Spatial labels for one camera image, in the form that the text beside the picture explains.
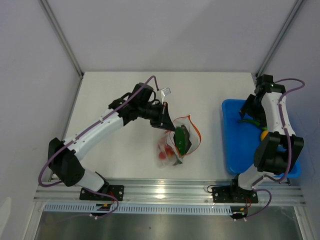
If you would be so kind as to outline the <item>clear orange zip top bag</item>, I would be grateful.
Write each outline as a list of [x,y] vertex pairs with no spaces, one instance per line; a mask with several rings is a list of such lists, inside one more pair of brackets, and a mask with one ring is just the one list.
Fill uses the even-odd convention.
[[182,165],[184,158],[196,151],[202,142],[201,133],[189,114],[174,119],[173,126],[175,130],[165,130],[157,142],[159,167]]

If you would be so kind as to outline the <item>yellow bell pepper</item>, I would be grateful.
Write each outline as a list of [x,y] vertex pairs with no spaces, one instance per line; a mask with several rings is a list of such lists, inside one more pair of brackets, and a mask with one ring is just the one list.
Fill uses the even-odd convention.
[[262,142],[264,138],[268,135],[268,130],[264,130],[260,135],[260,141]]

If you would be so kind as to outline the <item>red cherry tomato bunch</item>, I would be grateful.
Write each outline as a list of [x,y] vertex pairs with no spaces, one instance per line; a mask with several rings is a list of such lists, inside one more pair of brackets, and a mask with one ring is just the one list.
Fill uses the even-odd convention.
[[159,150],[158,158],[160,160],[168,160],[175,155],[175,152],[171,146],[167,144],[167,137],[163,136],[157,144]]

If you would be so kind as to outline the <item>green chili pepper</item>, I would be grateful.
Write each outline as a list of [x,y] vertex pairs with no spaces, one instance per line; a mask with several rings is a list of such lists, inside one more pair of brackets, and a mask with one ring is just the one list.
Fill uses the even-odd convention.
[[253,120],[253,119],[241,119],[241,120],[238,120],[237,122],[238,123],[249,123],[249,124],[252,124],[258,128],[264,128],[264,126],[260,122]]

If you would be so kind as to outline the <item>grey toy fish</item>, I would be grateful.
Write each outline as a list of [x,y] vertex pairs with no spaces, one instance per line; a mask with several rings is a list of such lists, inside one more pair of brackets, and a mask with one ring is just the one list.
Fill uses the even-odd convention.
[[177,166],[183,163],[183,157],[188,153],[192,146],[190,141],[190,132],[184,124],[176,127],[173,140],[174,145],[177,148],[177,152],[179,153],[179,156],[176,157],[176,161],[173,164],[174,166]]

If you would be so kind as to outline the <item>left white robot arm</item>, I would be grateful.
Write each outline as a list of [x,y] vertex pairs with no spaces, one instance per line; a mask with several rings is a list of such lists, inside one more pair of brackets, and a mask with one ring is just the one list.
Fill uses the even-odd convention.
[[109,134],[138,118],[146,119],[153,128],[174,131],[168,104],[156,98],[156,91],[142,82],[132,92],[114,100],[99,119],[82,132],[59,140],[54,138],[48,146],[48,167],[67,187],[81,186],[91,190],[97,200],[108,196],[105,178],[85,169],[81,160]]

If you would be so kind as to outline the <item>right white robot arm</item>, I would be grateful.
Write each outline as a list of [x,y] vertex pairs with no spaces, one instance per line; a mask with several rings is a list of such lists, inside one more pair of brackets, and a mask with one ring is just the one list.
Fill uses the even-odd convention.
[[281,81],[263,74],[256,79],[255,90],[242,105],[239,115],[252,117],[267,134],[254,152],[253,164],[230,183],[228,196],[234,202],[251,197],[256,187],[266,180],[282,182],[295,165],[304,139],[293,130],[286,107],[287,95]]

